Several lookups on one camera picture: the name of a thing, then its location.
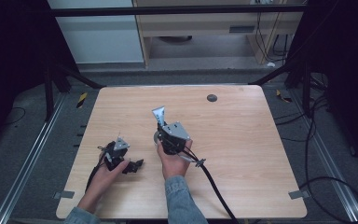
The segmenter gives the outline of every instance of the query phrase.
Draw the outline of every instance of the denim sleeve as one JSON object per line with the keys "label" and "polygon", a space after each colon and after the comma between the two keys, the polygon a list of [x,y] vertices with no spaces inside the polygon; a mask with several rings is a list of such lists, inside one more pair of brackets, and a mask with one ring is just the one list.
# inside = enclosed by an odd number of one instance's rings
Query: denim sleeve
{"label": "denim sleeve", "polygon": [[184,177],[177,175],[168,178],[165,181],[165,196],[170,224],[208,223],[194,203]]}
{"label": "denim sleeve", "polygon": [[99,224],[100,222],[101,220],[98,219],[93,214],[81,208],[74,207],[63,223],[64,224]]}

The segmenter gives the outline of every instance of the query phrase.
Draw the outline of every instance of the gray floor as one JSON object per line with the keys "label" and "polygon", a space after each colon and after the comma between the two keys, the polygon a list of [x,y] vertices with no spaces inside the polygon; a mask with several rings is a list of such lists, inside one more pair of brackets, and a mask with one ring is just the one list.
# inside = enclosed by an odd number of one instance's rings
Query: gray floor
{"label": "gray floor", "polygon": [[[167,39],[154,40],[150,64],[142,69],[118,69],[115,73],[85,73],[93,80],[109,85],[171,85],[171,84],[245,84],[254,81],[272,70],[265,64],[257,64],[250,51],[246,38],[234,36],[194,36],[188,42],[172,42]],[[70,93],[55,94],[64,97],[62,111],[41,151],[37,163],[26,182],[20,198],[14,207],[10,222],[43,223],[59,221],[55,216],[58,200],[53,194],[64,188],[72,163],[76,156],[77,145],[81,142],[79,133],[84,132],[97,97],[98,91],[72,78]],[[282,82],[284,76],[277,77],[263,90],[274,118],[299,113],[295,102],[287,103],[277,97],[276,90],[286,92]],[[76,108],[82,92],[88,97],[82,108]],[[300,92],[288,91],[290,97]],[[316,98],[320,95],[314,91]],[[7,122],[17,122],[2,127],[0,133],[0,205],[7,196],[22,164],[26,161],[34,141],[42,129],[45,118],[44,89],[37,86],[25,91],[16,98],[15,107]],[[324,140],[345,180],[358,190],[358,158],[352,157],[349,146],[328,107],[316,112],[317,131]],[[289,120],[277,119],[277,123]],[[305,142],[308,127],[304,119],[287,125],[277,126],[296,181],[305,181]],[[309,150],[310,177],[327,175],[323,160],[312,138]],[[323,206],[339,217],[348,220],[346,211],[330,181],[312,185],[312,192]],[[306,217],[300,220],[272,220],[272,223],[339,223],[324,213],[311,199],[305,199],[308,208]]]}

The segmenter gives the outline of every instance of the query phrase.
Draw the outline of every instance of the person's right hand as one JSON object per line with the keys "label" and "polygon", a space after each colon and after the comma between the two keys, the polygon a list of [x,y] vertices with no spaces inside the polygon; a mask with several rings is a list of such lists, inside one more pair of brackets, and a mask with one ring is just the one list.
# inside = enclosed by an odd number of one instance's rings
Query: person's right hand
{"label": "person's right hand", "polygon": [[[193,140],[190,139],[186,141],[186,147],[191,148],[192,144],[193,144]],[[164,179],[168,179],[175,175],[181,175],[181,176],[186,175],[187,168],[190,164],[189,161],[182,159],[178,155],[165,154],[164,148],[162,147],[160,141],[158,141],[157,153],[159,155],[159,158],[161,159],[162,175],[164,176]]]}

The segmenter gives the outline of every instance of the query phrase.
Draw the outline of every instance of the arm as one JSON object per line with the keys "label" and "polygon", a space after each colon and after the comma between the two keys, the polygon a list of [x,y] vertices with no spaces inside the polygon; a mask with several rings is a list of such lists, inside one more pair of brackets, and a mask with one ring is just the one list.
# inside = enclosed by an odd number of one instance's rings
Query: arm
{"label": "arm", "polygon": [[[191,144],[192,140],[186,142],[188,148],[191,148]],[[158,155],[161,158],[162,174],[165,179],[168,222],[170,224],[208,223],[194,203],[185,181],[189,162],[177,155],[165,154],[160,142],[158,142]]]}
{"label": "arm", "polygon": [[98,201],[109,189],[116,177],[123,172],[129,161],[122,161],[114,170],[109,171],[105,164],[101,165],[98,172],[92,178],[89,188],[80,200],[77,207],[72,209],[69,216],[64,221],[65,224],[71,223],[100,223],[100,219],[94,216]]}

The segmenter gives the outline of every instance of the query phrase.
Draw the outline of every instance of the floor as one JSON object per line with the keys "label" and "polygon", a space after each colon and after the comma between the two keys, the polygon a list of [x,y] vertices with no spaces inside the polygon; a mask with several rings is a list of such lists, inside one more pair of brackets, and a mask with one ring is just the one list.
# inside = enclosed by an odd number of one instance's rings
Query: floor
{"label": "floor", "polygon": [[[280,41],[276,50],[282,49],[282,46]],[[266,63],[258,64],[255,61],[249,43],[243,35],[193,36],[190,41],[179,41],[177,38],[156,38],[153,41],[150,64],[146,68],[123,68],[114,73],[87,72],[84,75],[109,86],[246,84],[268,74],[273,69]],[[315,76],[322,80],[322,75]],[[76,150],[81,143],[81,135],[98,94],[98,90],[93,90],[75,79],[69,79],[73,85],[69,93],[62,94],[55,91],[56,102],[62,101],[61,112],[57,115],[51,129],[48,129],[48,139],[38,139],[45,125],[46,107],[43,86],[37,86],[20,94],[7,118],[7,125],[2,127],[0,133],[0,208],[5,198],[10,195],[13,183],[19,183],[14,187],[20,190],[17,196],[12,197],[12,206],[7,208],[10,214],[7,217],[9,223],[60,222],[55,216],[58,200],[53,196],[64,188]],[[310,178],[338,175],[358,190],[358,157],[351,155],[342,131],[333,114],[328,110],[328,102],[324,101],[327,105],[315,112],[317,131],[312,133],[309,148],[306,149],[311,120],[300,116],[299,119],[285,122],[301,115],[300,100],[298,100],[301,89],[298,87],[287,90],[283,82],[284,75],[266,84],[263,90],[271,113],[276,119],[277,128],[298,185],[306,180],[304,159],[307,155],[309,164],[307,170]],[[278,97],[276,90],[280,90],[282,96],[290,98],[292,102]],[[88,93],[85,104],[81,108],[76,108],[79,96],[83,92]],[[323,95],[322,92],[312,91],[314,99],[321,95]],[[33,152],[35,141],[41,146],[40,151],[36,153]],[[21,167],[30,160],[29,155],[34,157],[34,163],[30,162],[30,169],[26,172]],[[331,169],[331,161],[338,172]],[[27,178],[22,181],[17,178],[21,172],[27,174]],[[349,220],[348,208],[347,210],[345,208],[353,204],[344,202],[348,199],[348,195],[345,192],[339,194],[339,191],[346,191],[342,188],[342,186],[331,184],[330,181],[321,181],[312,184],[312,193],[328,211],[333,211],[335,216]],[[324,213],[312,198],[305,199],[305,203],[309,212],[300,220],[250,221],[251,223],[267,223],[268,221],[272,223],[340,223]],[[119,223],[122,220],[106,221]]]}

